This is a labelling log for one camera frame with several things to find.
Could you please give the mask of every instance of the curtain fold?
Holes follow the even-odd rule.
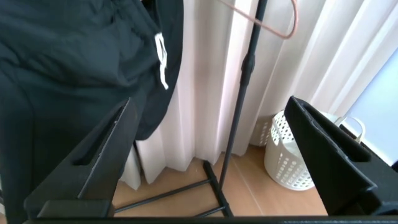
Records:
[[[231,3],[254,17],[256,0]],[[252,29],[252,23],[218,1],[184,4],[177,87],[161,125],[137,143],[148,183],[164,167],[184,171],[193,157],[215,163],[225,150]],[[301,0],[298,11],[298,30],[291,39],[261,31],[233,147],[237,155],[246,152],[257,119],[282,110],[290,95],[344,115],[398,47],[398,0]],[[290,1],[268,1],[264,22],[288,32]]]

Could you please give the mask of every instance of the light blue panel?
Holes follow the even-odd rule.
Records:
[[[348,111],[366,126],[365,139],[390,160],[398,160],[398,50]],[[355,121],[348,124],[356,131]]]

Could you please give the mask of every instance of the floor seam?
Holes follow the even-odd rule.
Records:
[[[232,159],[232,162],[234,163],[236,169],[238,170],[239,175],[240,175],[241,178],[243,179],[243,182],[244,182],[246,188],[249,190],[251,197],[253,198],[254,202],[256,203],[257,208],[260,210],[261,215],[264,215],[264,212],[262,211],[262,209],[261,209],[259,203],[258,203],[257,200],[256,200],[256,197],[254,196],[252,190],[250,189],[249,184],[246,182],[246,179],[244,178],[244,176],[243,176],[243,174],[242,174],[242,172],[241,172],[241,169],[239,168],[239,166],[238,166],[237,163],[235,162],[234,158],[232,157],[231,159]]]

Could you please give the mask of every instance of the perforated basket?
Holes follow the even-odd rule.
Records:
[[[314,186],[299,148],[285,119],[284,111],[272,119],[264,165],[278,184],[291,190],[307,190]]]

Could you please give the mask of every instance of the garment rack stand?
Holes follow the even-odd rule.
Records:
[[[256,11],[256,19],[259,21],[262,21],[262,18],[264,17],[264,13],[266,10],[266,5],[267,5],[267,0],[259,0],[258,5],[257,5],[257,11]],[[228,138],[228,145],[226,148],[225,152],[225,158],[224,158],[224,163],[223,163],[223,168],[221,170],[221,175],[220,175],[220,182],[217,181],[217,177],[213,172],[213,169],[211,168],[211,165],[208,161],[203,162],[203,169],[206,172],[207,179],[206,180],[201,180],[199,182],[186,185],[184,187],[181,187],[179,189],[171,190],[166,193],[162,193],[160,195],[156,195],[151,198],[147,198],[144,200],[141,200],[139,202],[134,202],[129,205],[125,205],[123,207],[117,208],[115,210],[115,213],[125,211],[127,209],[131,209],[140,205],[144,205],[150,202],[154,202],[158,199],[162,199],[186,190],[190,190],[195,187],[199,187],[204,184],[210,184],[211,188],[214,191],[215,197],[217,198],[218,201],[218,207],[212,208],[208,211],[205,211],[203,213],[200,213],[196,215],[196,217],[205,217],[208,215],[211,215],[213,213],[216,213],[218,211],[222,211],[223,215],[225,217],[233,217],[233,213],[229,207],[228,201],[224,196],[223,193],[223,185],[225,181],[225,176],[226,176],[226,171],[228,169],[228,164],[229,160],[231,159],[231,154],[232,154],[232,148],[235,140],[235,135],[236,135],[236,130],[238,128],[238,123],[239,123],[239,117],[241,115],[242,107],[243,107],[243,101],[244,97],[246,94],[246,90],[249,85],[250,77],[254,69],[254,62],[255,62],[255,52],[256,52],[256,46],[258,43],[259,39],[259,34],[261,31],[261,27],[257,24],[253,25],[253,30],[251,33],[251,38],[250,38],[250,43],[249,43],[249,49],[248,52],[242,62],[242,67],[241,67],[241,81],[240,81],[240,86],[239,86],[239,92],[238,92],[238,97],[236,100],[236,106],[235,106],[235,111],[234,111],[234,116],[232,120],[232,126],[231,126],[231,131],[229,133],[229,138]]]

